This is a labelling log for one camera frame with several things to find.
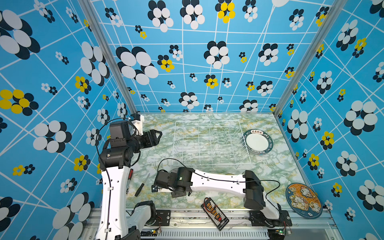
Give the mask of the large plain white plate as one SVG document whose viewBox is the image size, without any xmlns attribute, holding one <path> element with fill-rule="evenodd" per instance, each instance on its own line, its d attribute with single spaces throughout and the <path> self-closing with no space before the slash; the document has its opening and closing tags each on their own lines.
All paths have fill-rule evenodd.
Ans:
<svg viewBox="0 0 384 240">
<path fill-rule="evenodd" d="M 256 155 L 266 155 L 274 147 L 271 136 L 262 130 L 248 130 L 243 134 L 243 137 L 248 150 Z"/>
</svg>

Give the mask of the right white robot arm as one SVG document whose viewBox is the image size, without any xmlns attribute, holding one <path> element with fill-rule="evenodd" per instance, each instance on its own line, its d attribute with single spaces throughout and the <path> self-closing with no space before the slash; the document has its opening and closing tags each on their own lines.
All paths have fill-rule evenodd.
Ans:
<svg viewBox="0 0 384 240">
<path fill-rule="evenodd" d="M 152 192 L 170 192 L 172 198 L 184 197 L 192 192 L 223 192 L 244 200 L 244 207 L 252 210 L 251 220 L 263 226 L 292 226 L 288 211 L 267 198 L 264 187 L 256 174 L 246 170 L 240 175 L 219 175 L 193 168 L 180 167 L 170 172 L 159 170 Z"/>
</svg>

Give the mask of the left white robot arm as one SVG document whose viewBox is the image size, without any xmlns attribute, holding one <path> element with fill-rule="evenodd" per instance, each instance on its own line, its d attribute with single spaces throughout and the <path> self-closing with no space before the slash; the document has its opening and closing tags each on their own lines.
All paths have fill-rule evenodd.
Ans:
<svg viewBox="0 0 384 240">
<path fill-rule="evenodd" d="M 139 240 L 146 224 L 156 220 L 153 201 L 135 205 L 130 218 L 126 216 L 126 195 L 134 154 L 159 144 L 162 133 L 143 131 L 143 120 L 114 119 L 110 139 L 98 152 L 103 179 L 103 199 L 97 240 Z"/>
</svg>

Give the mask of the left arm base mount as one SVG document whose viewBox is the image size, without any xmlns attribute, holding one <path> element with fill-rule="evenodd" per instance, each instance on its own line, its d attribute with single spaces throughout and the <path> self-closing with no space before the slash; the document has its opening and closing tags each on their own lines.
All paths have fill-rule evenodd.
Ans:
<svg viewBox="0 0 384 240">
<path fill-rule="evenodd" d="M 139 206 L 131 213 L 127 219 L 128 227 L 136 226 L 137 229 L 143 229 L 144 226 L 169 226 L 171 211 L 154 210 L 150 206 Z"/>
</svg>

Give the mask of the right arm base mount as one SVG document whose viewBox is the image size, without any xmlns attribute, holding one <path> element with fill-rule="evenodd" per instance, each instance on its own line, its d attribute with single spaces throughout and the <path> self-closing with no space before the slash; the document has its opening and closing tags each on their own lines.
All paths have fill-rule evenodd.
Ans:
<svg viewBox="0 0 384 240">
<path fill-rule="evenodd" d="M 277 220 L 268 219 L 261 211 L 249 211 L 249 220 L 253 227 L 291 227 L 292 220 L 288 211 L 280 210 Z"/>
</svg>

